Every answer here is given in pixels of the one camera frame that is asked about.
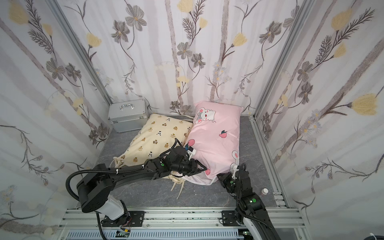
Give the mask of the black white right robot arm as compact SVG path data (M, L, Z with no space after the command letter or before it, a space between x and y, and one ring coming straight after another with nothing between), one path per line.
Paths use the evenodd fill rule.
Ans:
M246 164L235 167L233 173L219 174L223 188L235 199L233 211L222 211L225 227L245 226L254 240L279 240L268 211L261 198L253 191Z

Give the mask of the cream bear print pillow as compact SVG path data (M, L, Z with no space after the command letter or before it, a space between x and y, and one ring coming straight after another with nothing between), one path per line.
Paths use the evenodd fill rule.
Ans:
M115 167L108 168L106 171L107 186L115 186L111 180L112 169L142 165L146 160L157 158L171 147L184 146L192 127L193 124L186 120L152 114L138 135L131 141L125 153L114 157ZM183 185L184 183L185 180L182 178L176 184Z

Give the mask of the pink cartoon print pillow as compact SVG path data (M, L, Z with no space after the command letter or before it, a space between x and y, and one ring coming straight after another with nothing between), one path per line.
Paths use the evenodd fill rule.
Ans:
M194 125L187 138L196 154L195 160L207 169L185 176L184 180L202 186L217 181L217 175L230 172L240 161L240 120L242 107L201 101L196 104Z

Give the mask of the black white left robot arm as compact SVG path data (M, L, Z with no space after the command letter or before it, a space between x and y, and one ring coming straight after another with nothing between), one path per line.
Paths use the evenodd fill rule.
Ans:
M122 200L111 196L111 191L138 181L157 180L176 173L177 178L193 176L207 170L200 161L193 159L193 148L176 146L148 159L142 165L126 168L108 168L104 164L91 170L72 173L66 180L67 192L81 204L83 213L95 212L100 227L122 227L132 221Z

